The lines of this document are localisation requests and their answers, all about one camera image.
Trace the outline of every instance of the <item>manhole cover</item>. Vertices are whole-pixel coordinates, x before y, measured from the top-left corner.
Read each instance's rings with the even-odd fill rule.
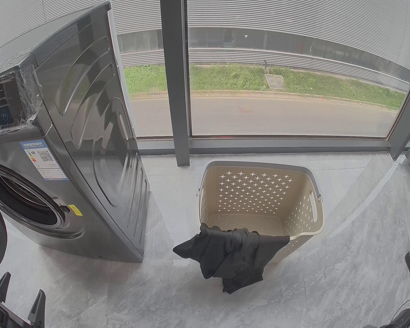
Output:
[[[283,89],[284,78],[281,75],[266,74],[270,89]]]
[[[238,106],[238,109],[240,110],[240,112],[243,112],[243,113],[252,112],[252,107],[249,106],[249,105],[240,105],[240,106]]]

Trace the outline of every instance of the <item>black cloth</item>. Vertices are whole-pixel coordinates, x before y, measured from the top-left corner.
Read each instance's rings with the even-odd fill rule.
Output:
[[[223,291],[229,294],[262,281],[265,265],[290,242],[289,236],[263,236],[246,228],[222,231],[202,223],[200,230],[173,251],[199,262],[205,279],[223,278]]]

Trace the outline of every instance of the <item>plastic wrap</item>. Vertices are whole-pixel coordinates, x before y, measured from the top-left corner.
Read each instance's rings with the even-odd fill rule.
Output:
[[[0,132],[33,125],[42,104],[42,86],[33,65],[0,76]]]

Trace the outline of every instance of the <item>yellow sticker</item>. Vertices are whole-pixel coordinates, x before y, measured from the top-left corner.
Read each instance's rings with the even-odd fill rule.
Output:
[[[77,209],[76,205],[74,204],[69,204],[69,207],[72,211],[74,211],[74,213],[76,214],[76,216],[83,216],[82,213],[80,212],[79,209]]]

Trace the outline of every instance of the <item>qr code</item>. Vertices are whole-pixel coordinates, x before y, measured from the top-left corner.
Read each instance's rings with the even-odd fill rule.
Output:
[[[53,161],[53,157],[51,156],[49,150],[40,150],[38,151],[38,154],[42,161]]]

